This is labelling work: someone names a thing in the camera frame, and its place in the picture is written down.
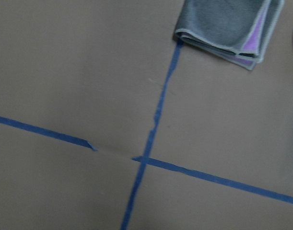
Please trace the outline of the grey folded cloth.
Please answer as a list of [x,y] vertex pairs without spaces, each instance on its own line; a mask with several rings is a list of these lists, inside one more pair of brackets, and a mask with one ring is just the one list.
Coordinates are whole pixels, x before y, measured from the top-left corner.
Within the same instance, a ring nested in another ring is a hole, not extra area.
[[252,70],[263,61],[282,0],[186,0],[175,36]]

